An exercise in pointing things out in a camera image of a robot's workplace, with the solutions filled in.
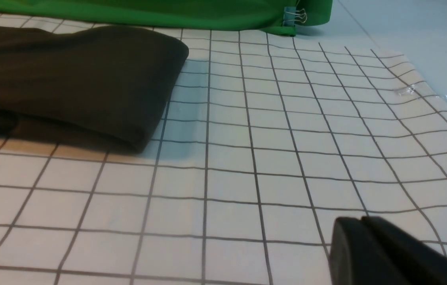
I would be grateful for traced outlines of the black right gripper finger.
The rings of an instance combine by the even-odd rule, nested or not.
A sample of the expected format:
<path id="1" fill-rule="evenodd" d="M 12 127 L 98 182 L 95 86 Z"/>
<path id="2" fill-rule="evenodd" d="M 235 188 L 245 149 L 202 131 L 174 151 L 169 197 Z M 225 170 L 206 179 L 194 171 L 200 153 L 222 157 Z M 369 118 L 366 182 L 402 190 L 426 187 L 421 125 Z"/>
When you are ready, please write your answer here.
<path id="1" fill-rule="evenodd" d="M 381 217 L 339 217 L 329 270 L 334 285 L 447 285 L 447 257 Z"/>

